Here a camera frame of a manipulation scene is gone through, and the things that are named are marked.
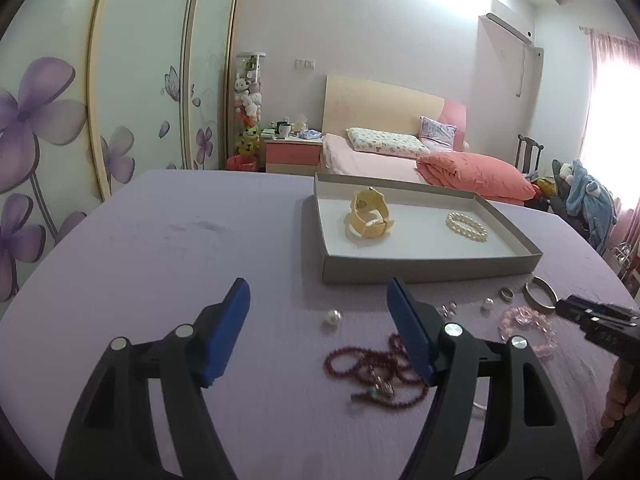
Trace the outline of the person's right hand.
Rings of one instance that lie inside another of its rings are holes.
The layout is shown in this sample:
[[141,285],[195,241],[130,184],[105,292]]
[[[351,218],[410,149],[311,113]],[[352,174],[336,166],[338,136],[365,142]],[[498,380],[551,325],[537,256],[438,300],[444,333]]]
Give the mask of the person's right hand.
[[614,365],[610,386],[605,398],[605,407],[600,424],[603,429],[612,428],[623,417],[631,416],[639,411],[640,399],[636,394],[633,398],[628,396],[627,386],[623,383],[620,374],[620,366],[623,364],[618,359]]

